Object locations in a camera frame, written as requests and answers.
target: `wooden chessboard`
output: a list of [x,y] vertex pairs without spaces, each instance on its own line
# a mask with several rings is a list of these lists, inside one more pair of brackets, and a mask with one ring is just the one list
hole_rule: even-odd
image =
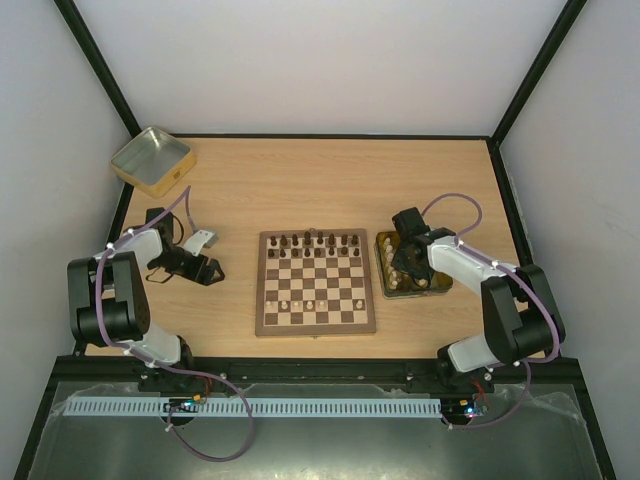
[[256,335],[375,331],[365,230],[260,234]]

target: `black metal frame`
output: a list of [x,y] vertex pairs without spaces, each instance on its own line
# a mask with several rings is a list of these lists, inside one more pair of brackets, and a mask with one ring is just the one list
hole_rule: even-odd
[[[73,0],[54,0],[73,35],[85,53],[100,82],[113,102],[118,114],[132,136],[141,129],[129,108],[115,78],[111,74],[87,25]],[[513,126],[519,113],[538,84],[547,66],[575,22],[586,0],[568,0],[555,25],[540,49],[535,61],[517,90],[504,117],[491,137],[485,135],[286,135],[286,134],[174,134],[181,137],[213,138],[297,138],[297,139],[385,139],[385,140],[484,140],[490,154],[505,213],[511,229],[515,249],[521,265],[533,262],[531,249],[523,228],[513,190],[500,153],[500,145]],[[118,238],[129,207],[133,187],[125,185],[111,224],[108,241]],[[126,357],[86,357],[85,345],[77,344],[74,354],[58,357],[47,388],[42,397],[27,440],[15,478],[26,478],[33,463],[42,430],[52,406],[55,391],[60,382],[141,382],[140,364]],[[252,383],[335,383],[376,384],[383,388],[401,388],[408,392],[430,393],[436,398],[448,398],[452,394],[436,379],[435,359],[403,360],[337,360],[337,359],[260,359],[260,358],[209,358],[195,359],[196,368],[215,374],[226,373],[227,378],[246,387]],[[615,478],[606,445],[602,438],[593,405],[577,360],[559,358],[549,364],[532,365],[533,383],[571,384],[576,392],[596,458],[604,478]],[[504,367],[494,372],[495,383],[518,383],[522,372],[514,367]]]

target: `gray wall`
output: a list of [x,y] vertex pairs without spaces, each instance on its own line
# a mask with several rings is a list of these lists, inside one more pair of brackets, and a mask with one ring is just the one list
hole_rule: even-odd
[[640,8],[592,0],[503,146],[619,478],[640,455]]
[[142,124],[430,134],[492,133],[564,3],[77,1]]
[[0,15],[0,478],[13,478],[56,355],[66,265],[103,244],[127,134],[50,0]]

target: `wooden tabletop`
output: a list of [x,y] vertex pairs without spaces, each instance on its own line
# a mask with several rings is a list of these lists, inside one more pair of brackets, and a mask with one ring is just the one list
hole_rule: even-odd
[[[162,199],[135,191],[125,228],[144,223],[147,208],[169,205],[192,185],[196,224],[213,228],[227,278],[203,287],[174,277],[145,281],[152,319],[181,335],[197,356],[308,358],[430,358],[438,348],[482,331],[480,298],[456,283],[443,296],[386,300],[373,239],[393,230],[391,217],[422,208],[446,192],[476,198],[482,224],[465,240],[517,263],[500,193],[484,141],[182,139],[197,165]],[[184,206],[174,212],[188,228]],[[475,220],[461,199],[442,201],[426,218],[460,230]],[[258,338],[255,295],[258,235],[267,230],[364,228],[372,268],[377,332],[341,337]],[[116,354],[90,346],[88,355]]]

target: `cable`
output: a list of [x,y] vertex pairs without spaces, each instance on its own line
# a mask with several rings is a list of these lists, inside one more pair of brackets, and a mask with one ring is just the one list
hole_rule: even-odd
[[480,206],[478,201],[475,200],[474,198],[468,196],[468,195],[465,195],[464,193],[456,193],[456,192],[445,193],[445,194],[440,195],[440,196],[434,198],[433,200],[431,200],[431,202],[429,202],[429,205],[427,205],[424,208],[424,210],[422,210],[422,216],[424,217],[424,215],[429,211],[429,209],[431,209],[431,207],[433,207],[440,200],[442,200],[444,198],[448,198],[448,197],[463,198],[463,199],[469,201],[471,204],[473,204],[473,206],[476,207],[476,210],[478,212],[478,216],[476,218],[476,221],[473,222],[473,224],[469,225],[468,227],[463,228],[462,230],[460,230],[460,232],[455,236],[454,240],[455,240],[456,246],[461,251],[469,254],[470,256],[474,257],[475,259],[479,260],[480,262],[482,262],[482,263],[484,263],[484,264],[486,264],[486,265],[488,265],[488,266],[490,266],[492,268],[500,270],[502,273],[508,275],[509,278],[511,278],[514,282],[516,282],[516,284],[527,294],[529,299],[538,308],[538,310],[540,310],[540,313],[542,314],[542,316],[544,317],[545,321],[547,322],[547,326],[549,327],[549,330],[551,331],[551,338],[553,340],[553,347],[551,349],[551,353],[549,355],[547,355],[546,357],[544,357],[544,358],[529,358],[528,360],[530,362],[532,362],[532,363],[548,363],[548,362],[551,362],[551,361],[555,360],[558,357],[558,353],[560,352],[560,335],[558,334],[558,328],[556,327],[556,324],[553,322],[553,318],[551,318],[551,314],[549,313],[547,308],[544,306],[542,301],[540,301],[540,299],[534,293],[534,291],[531,290],[529,285],[527,285],[527,283],[524,280],[522,280],[520,277],[518,277],[514,272],[512,272],[507,267],[501,265],[500,262],[498,262],[497,260],[494,260],[494,259],[486,256],[484,253],[479,252],[478,250],[476,250],[474,248],[468,247],[467,245],[465,245],[465,243],[460,238],[462,235],[472,231],[474,228],[476,228],[478,225],[480,225],[480,222],[482,222],[482,207]]
[[[137,230],[135,230],[133,232],[131,232],[131,231],[127,232],[128,236],[123,236],[118,241],[116,241],[113,245],[107,245],[107,249],[103,252],[102,256],[100,257],[100,261],[98,262],[98,267],[96,269],[96,283],[95,283],[96,318],[98,320],[98,329],[100,330],[100,336],[102,337],[102,340],[104,341],[104,343],[106,345],[108,345],[110,347],[122,348],[122,349],[128,351],[129,353],[131,353],[134,357],[138,358],[139,360],[142,360],[144,363],[156,365],[156,366],[158,366],[158,367],[160,367],[160,368],[162,368],[162,369],[164,369],[164,370],[166,370],[168,372],[171,372],[171,373],[178,373],[178,374],[182,374],[182,375],[193,375],[193,376],[198,376],[198,377],[210,378],[211,380],[214,380],[216,382],[223,383],[224,385],[229,387],[231,390],[233,390],[238,395],[238,397],[240,398],[240,400],[244,404],[244,407],[245,407],[246,412],[247,412],[247,417],[249,418],[249,432],[247,434],[247,438],[245,439],[245,441],[244,441],[243,445],[240,447],[240,449],[236,453],[234,453],[232,455],[229,455],[228,457],[212,457],[212,456],[209,456],[209,455],[206,455],[204,453],[199,452],[198,450],[193,448],[191,445],[189,445],[187,443],[187,441],[184,440],[184,438],[182,438],[182,436],[178,433],[176,428],[171,423],[172,414],[173,414],[173,411],[175,411],[175,409],[172,409],[173,411],[170,411],[170,413],[169,413],[169,415],[167,417],[167,423],[168,423],[167,429],[171,430],[171,432],[174,434],[174,436],[178,439],[178,441],[181,443],[181,445],[187,451],[189,451],[190,453],[192,453],[196,457],[198,457],[198,458],[200,458],[202,460],[209,461],[209,462],[228,462],[228,461],[231,461],[231,460],[235,460],[236,458],[238,458],[241,455],[243,455],[247,450],[249,450],[249,448],[251,447],[251,444],[253,443],[253,440],[255,438],[255,425],[254,425],[254,418],[253,418],[253,415],[252,415],[251,405],[249,404],[249,401],[244,396],[242,391],[238,387],[236,387],[233,383],[229,382],[228,380],[226,380],[226,379],[224,379],[222,377],[214,375],[212,373],[198,372],[198,371],[195,371],[195,370],[186,370],[186,369],[181,369],[181,368],[175,368],[175,367],[172,367],[171,365],[169,365],[167,363],[156,361],[153,358],[148,357],[147,355],[144,355],[143,353],[138,352],[131,345],[128,345],[128,344],[125,344],[125,343],[114,342],[113,340],[111,340],[111,337],[109,337],[109,333],[107,332],[107,327],[105,326],[105,323],[104,323],[104,315],[103,315],[103,311],[102,311],[102,276],[104,274],[105,263],[106,263],[107,259],[109,258],[109,256],[112,255],[113,253],[115,253],[115,248],[117,248],[118,244],[122,244],[122,243],[124,243],[124,241],[130,240],[131,238],[135,237],[137,234],[142,233],[142,232],[150,229],[151,227],[153,227],[153,225],[155,225],[162,218],[167,216],[169,214],[169,212],[171,212],[180,203],[180,201],[183,198],[186,198],[188,200],[189,191],[190,190],[191,190],[191,186],[188,186],[184,190],[184,192],[182,192],[182,194],[164,212],[162,212],[160,215],[155,217],[153,220],[151,220],[146,225],[143,225],[142,227],[140,227],[139,229],[137,229]],[[190,218],[190,214],[189,214],[188,208],[187,208],[187,218]]]
[[516,411],[520,408],[520,406],[524,402],[525,398],[527,397],[527,394],[529,393],[529,389],[531,388],[531,367],[529,366],[529,363],[526,360],[522,360],[520,361],[520,363],[524,365],[524,368],[527,370],[527,379],[524,383],[524,389],[522,390],[522,395],[520,395],[520,398],[515,403],[515,405],[511,408],[511,410],[509,410],[507,413],[505,413],[501,417],[496,418],[495,420],[491,420],[486,423],[481,423],[479,425],[454,425],[451,422],[449,422],[449,420],[447,420],[447,417],[443,415],[442,421],[445,423],[447,428],[449,430],[470,430],[470,429],[478,429],[478,428],[484,428],[484,427],[492,427],[494,425],[497,425],[498,423],[505,421],[507,418],[512,416],[514,413],[516,413]]

